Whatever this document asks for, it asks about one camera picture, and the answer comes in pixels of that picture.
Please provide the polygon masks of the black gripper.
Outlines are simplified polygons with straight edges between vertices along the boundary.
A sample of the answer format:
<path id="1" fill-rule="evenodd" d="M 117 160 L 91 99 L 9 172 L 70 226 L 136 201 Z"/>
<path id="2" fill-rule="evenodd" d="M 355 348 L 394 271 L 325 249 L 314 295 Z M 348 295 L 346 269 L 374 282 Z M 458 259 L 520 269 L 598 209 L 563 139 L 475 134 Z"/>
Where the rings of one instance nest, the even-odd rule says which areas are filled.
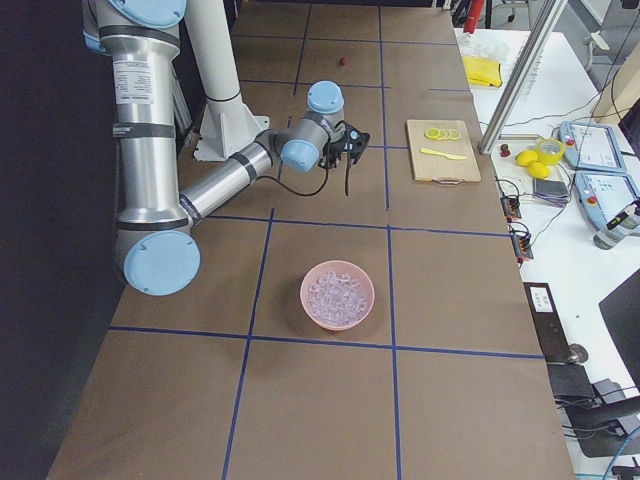
<path id="1" fill-rule="evenodd" d="M 336 168 L 343 155 L 345 160 L 344 193 L 350 195 L 350 172 L 366 150 L 371 135 L 355 127 L 346 127 L 344 134 L 336 141 L 329 142 L 323 148 L 319 166 L 321 168 Z"/>

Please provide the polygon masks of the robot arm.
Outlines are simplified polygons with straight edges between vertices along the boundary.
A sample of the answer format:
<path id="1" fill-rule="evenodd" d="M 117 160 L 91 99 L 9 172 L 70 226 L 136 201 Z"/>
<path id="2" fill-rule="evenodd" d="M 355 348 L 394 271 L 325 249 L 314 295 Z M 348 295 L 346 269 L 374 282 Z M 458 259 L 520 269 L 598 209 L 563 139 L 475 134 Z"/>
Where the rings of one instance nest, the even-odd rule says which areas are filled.
<path id="1" fill-rule="evenodd" d="M 116 262 L 128 284 L 151 296 L 185 288 L 201 254 L 191 229 L 275 162 L 307 172 L 356 163 L 369 137 L 344 119 L 331 81 L 313 84 L 307 111 L 274 130 L 244 103 L 224 4 L 220 1 L 86 1 L 86 46 L 110 57 L 125 202 L 117 217 Z M 186 189 L 178 186 L 178 104 L 173 62 L 187 33 L 204 87 L 202 146 L 218 167 Z"/>

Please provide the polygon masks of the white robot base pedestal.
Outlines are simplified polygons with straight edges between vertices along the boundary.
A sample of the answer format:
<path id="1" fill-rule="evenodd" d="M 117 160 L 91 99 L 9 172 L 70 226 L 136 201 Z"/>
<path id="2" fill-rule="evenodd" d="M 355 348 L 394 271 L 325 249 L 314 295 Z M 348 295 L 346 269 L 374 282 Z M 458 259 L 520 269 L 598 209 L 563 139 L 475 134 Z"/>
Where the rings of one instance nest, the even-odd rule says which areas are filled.
<path id="1" fill-rule="evenodd" d="M 222 162 L 269 127 L 244 103 L 224 3 L 192 0 L 185 23 L 206 96 L 206 108 L 195 150 L 199 161 Z"/>

